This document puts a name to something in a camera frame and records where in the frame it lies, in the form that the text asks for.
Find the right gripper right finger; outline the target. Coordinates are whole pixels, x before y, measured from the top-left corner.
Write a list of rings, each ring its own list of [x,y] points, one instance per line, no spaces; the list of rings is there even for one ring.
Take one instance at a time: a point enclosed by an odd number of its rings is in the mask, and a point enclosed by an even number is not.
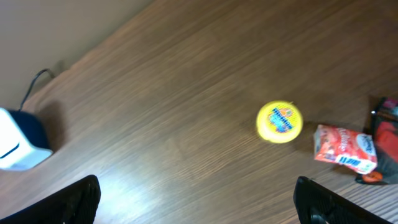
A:
[[[301,224],[391,224],[304,176],[293,200]]]

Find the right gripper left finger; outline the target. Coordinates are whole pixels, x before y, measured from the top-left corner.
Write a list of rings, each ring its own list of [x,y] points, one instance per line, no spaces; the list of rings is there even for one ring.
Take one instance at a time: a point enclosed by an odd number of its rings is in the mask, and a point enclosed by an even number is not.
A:
[[[97,176],[88,175],[1,219],[1,224],[93,224],[100,198],[101,189]]]

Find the red tissue pack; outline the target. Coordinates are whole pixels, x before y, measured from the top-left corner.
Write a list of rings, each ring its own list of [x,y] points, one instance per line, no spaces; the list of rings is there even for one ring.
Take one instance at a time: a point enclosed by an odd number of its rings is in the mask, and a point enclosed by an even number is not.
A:
[[[343,165],[362,175],[377,167],[376,148],[368,134],[320,124],[313,139],[317,161]]]

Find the yellow mentos bottle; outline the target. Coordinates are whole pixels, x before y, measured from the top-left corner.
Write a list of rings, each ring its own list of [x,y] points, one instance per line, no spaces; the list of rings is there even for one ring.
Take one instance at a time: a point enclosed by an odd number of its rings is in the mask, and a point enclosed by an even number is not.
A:
[[[288,101],[270,101],[257,114],[257,133],[265,141],[276,144],[291,142],[302,128],[301,112]]]

